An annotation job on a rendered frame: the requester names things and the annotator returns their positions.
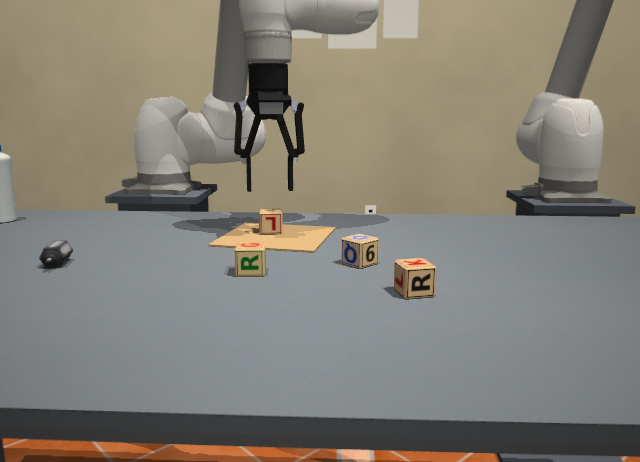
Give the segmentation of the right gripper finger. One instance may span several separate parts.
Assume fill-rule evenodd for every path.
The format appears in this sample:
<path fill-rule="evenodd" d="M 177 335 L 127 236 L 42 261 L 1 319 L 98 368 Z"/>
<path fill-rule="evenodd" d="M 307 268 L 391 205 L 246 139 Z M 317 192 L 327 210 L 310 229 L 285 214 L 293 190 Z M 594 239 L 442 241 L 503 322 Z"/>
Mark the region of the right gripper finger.
<path fill-rule="evenodd" d="M 262 119 L 263 114 L 260 114 L 258 107 L 256 116 L 250 130 L 250 134 L 245 146 L 245 150 L 241 149 L 241 135 L 242 135 L 242 113 L 245 112 L 245 108 L 248 106 L 247 100 L 234 103 L 234 109 L 236 112 L 236 128 L 235 128 L 235 145 L 234 153 L 241 156 L 241 163 L 247 166 L 247 192 L 251 192 L 251 157 L 250 153 L 256 138 L 256 134 Z"/>
<path fill-rule="evenodd" d="M 293 191 L 293 164 L 298 162 L 298 155 L 305 152 L 304 147 L 304 135 L 303 135 L 303 123 L 302 112 L 304 109 L 303 103 L 292 101 L 292 112 L 295 113 L 295 129 L 296 129 L 296 141 L 297 148 L 294 149 L 283 114 L 276 114 L 277 122 L 282 133 L 287 151 L 288 151 L 288 190 Z"/>

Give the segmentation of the tan flat mat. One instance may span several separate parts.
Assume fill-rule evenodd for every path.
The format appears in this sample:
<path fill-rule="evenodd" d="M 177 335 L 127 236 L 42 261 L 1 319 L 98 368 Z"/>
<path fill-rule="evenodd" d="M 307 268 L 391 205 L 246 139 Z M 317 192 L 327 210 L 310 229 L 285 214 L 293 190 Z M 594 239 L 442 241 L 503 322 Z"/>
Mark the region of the tan flat mat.
<path fill-rule="evenodd" d="M 314 253 L 335 227 L 284 225 L 282 234 L 261 235 L 259 223 L 244 223 L 208 244 L 236 248 L 238 242 L 264 242 L 266 250 Z"/>

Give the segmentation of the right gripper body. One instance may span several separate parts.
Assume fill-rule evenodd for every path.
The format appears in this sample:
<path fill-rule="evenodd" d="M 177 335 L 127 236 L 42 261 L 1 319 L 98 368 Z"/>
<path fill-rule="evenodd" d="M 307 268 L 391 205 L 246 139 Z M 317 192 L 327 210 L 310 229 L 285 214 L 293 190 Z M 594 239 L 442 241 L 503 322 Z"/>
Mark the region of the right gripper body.
<path fill-rule="evenodd" d="M 258 91 L 283 91 L 288 95 L 288 64 L 283 63 L 250 63 L 249 95 L 247 104 L 256 116 L 259 102 Z M 263 114 L 261 120 L 277 120 L 276 114 Z"/>

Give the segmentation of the tan wooden letter block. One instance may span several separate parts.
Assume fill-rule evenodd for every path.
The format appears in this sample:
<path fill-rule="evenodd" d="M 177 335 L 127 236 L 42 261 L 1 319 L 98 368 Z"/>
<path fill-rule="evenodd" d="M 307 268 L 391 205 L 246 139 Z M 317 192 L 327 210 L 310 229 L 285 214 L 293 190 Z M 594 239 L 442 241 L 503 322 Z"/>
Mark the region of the tan wooden letter block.
<path fill-rule="evenodd" d="M 235 248 L 235 276 L 263 277 L 266 270 L 264 242 L 238 242 Z"/>
<path fill-rule="evenodd" d="M 378 263 L 378 238 L 356 234 L 342 238 L 342 264 L 359 269 Z"/>

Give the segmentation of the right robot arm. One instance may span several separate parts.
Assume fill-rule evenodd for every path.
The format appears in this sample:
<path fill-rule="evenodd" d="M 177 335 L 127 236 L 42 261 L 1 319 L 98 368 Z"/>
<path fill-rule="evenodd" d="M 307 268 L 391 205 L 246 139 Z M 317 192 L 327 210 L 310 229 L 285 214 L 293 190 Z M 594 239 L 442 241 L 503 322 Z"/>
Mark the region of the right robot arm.
<path fill-rule="evenodd" d="M 122 180 L 125 194 L 185 195 L 202 187 L 191 180 L 190 165 L 241 161 L 234 153 L 234 103 L 247 100 L 248 64 L 290 63 L 292 30 L 365 31 L 379 6 L 379 0 L 220 0 L 213 93 L 200 113 L 175 97 L 144 101 L 134 135 L 138 174 Z"/>

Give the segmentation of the beige letter block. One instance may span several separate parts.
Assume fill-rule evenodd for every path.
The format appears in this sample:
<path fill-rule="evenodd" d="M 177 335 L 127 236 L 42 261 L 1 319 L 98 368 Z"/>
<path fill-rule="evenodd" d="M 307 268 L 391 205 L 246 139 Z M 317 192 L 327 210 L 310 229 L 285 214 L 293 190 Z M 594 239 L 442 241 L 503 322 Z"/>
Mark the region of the beige letter block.
<path fill-rule="evenodd" d="M 395 260 L 394 289 L 405 299 L 435 296 L 436 267 L 423 258 Z"/>

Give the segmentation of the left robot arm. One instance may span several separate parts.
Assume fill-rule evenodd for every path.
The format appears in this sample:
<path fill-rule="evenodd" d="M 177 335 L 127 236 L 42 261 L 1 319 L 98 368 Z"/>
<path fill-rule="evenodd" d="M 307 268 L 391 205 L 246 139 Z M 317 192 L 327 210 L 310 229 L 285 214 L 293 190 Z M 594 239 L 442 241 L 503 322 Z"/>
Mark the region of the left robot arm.
<path fill-rule="evenodd" d="M 538 183 L 520 186 L 523 195 L 545 203 L 612 202 L 597 191 L 602 117 L 591 100 L 579 96 L 613 1 L 576 0 L 546 90 L 533 99 L 517 129 L 521 153 L 539 164 Z"/>

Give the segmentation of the tan wooden block with number 9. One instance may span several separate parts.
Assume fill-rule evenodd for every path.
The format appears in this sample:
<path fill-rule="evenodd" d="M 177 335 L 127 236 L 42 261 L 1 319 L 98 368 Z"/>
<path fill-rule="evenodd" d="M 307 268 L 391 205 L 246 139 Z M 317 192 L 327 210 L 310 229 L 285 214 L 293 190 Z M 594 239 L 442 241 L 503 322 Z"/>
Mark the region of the tan wooden block with number 9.
<path fill-rule="evenodd" d="M 281 209 L 259 209 L 259 231 L 261 235 L 282 234 Z"/>

